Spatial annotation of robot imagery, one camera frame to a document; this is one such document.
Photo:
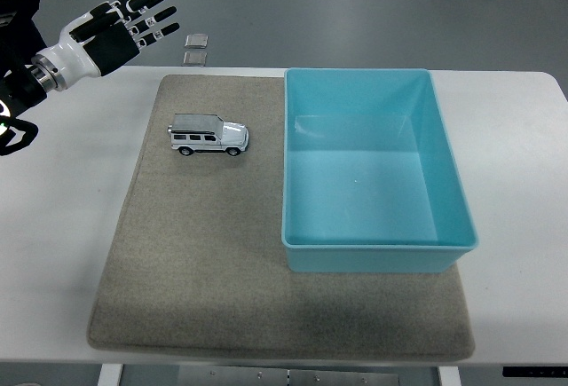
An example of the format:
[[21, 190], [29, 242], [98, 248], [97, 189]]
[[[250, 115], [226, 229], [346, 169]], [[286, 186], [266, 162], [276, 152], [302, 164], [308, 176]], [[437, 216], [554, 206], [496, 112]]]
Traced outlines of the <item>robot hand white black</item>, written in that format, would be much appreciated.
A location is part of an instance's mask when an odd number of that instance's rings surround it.
[[62, 28], [59, 41], [39, 51], [31, 72], [47, 92], [64, 91], [83, 78], [109, 75], [146, 47], [179, 29], [162, 22], [176, 13], [165, 0], [105, 1]]

